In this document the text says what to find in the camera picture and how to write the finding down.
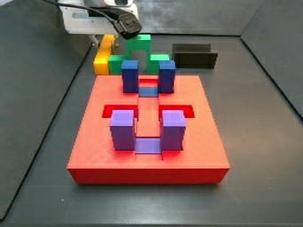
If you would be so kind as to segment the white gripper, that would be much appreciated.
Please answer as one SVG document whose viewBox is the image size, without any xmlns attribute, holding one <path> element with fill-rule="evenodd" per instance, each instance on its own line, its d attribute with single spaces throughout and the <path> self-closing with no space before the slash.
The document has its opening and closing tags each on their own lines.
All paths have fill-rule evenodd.
<svg viewBox="0 0 303 227">
<path fill-rule="evenodd" d="M 113 12 L 121 9 L 125 12 L 138 16 L 134 0 L 57 0 L 60 4 L 70 4 L 77 6 L 86 6 L 92 9 L 102 11 L 113 20 L 117 16 Z M 65 30 L 70 34 L 85 35 L 116 35 L 114 30 L 108 19 L 96 12 L 86 9 L 72 8 L 60 6 L 58 9 L 62 13 L 62 21 Z"/>
</svg>

